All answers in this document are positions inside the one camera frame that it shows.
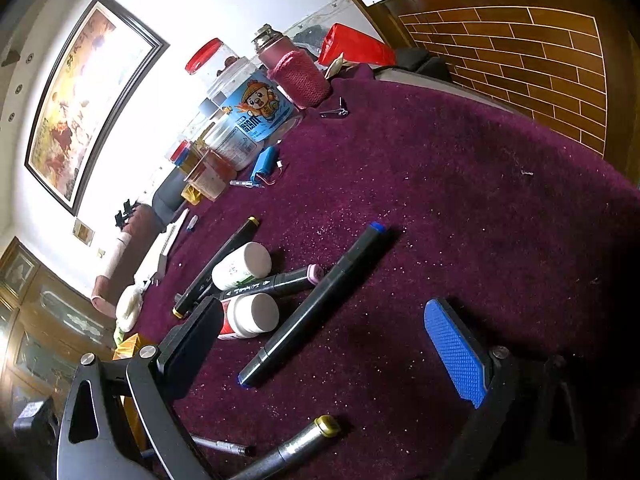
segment metal clip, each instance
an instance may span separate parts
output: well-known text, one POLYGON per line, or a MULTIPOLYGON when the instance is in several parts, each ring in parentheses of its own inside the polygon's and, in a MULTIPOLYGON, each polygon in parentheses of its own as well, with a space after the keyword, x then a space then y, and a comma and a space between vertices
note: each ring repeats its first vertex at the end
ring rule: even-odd
POLYGON ((338 119, 349 115, 347 105, 343 98, 340 98, 340 108, 336 110, 328 110, 326 112, 320 112, 320 117, 323 119, 338 119))

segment red jar lid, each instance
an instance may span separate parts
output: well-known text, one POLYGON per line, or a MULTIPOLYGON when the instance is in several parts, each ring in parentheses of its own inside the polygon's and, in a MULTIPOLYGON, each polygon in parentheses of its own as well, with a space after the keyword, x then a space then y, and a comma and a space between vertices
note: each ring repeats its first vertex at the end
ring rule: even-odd
POLYGON ((209 59, 211 59, 211 56, 213 56, 223 45, 224 43, 222 42, 222 40, 213 38, 213 40, 209 41, 209 43, 207 43, 193 55, 184 69, 190 75, 195 74, 198 69, 203 66, 209 59))

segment pink cloth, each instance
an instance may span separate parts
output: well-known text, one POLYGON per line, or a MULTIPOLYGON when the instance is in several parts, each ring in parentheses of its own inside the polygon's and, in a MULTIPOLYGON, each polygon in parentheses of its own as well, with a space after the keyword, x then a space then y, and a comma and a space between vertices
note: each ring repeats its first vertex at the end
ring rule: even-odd
POLYGON ((331 89, 322 72, 303 50, 285 54, 276 68, 269 70, 268 77, 284 89, 298 108, 319 105, 331 89))

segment brick pattern panel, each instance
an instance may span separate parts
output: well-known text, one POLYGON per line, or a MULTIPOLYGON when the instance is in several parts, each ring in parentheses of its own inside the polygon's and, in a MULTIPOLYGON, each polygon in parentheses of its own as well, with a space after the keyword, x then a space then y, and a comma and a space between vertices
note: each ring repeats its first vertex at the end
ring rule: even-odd
POLYGON ((604 154, 607 86, 591 16, 538 7, 442 9, 400 16, 453 81, 604 154))

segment picture frame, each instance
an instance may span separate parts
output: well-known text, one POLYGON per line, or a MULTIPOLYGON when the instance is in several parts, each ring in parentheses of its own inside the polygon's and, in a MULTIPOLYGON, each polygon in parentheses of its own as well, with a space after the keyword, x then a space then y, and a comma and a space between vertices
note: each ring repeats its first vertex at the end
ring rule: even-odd
POLYGON ((94 230, 91 229, 87 224, 82 222, 79 218, 76 218, 73 232, 74 236, 87 246, 90 246, 91 242, 94 240, 94 230))
POLYGON ((71 215, 122 109, 168 46, 115 0, 92 0, 69 34, 40 97, 24 165, 71 215))
POLYGON ((22 304, 39 268, 40 261, 14 237, 0 258, 0 292, 6 304, 22 304))

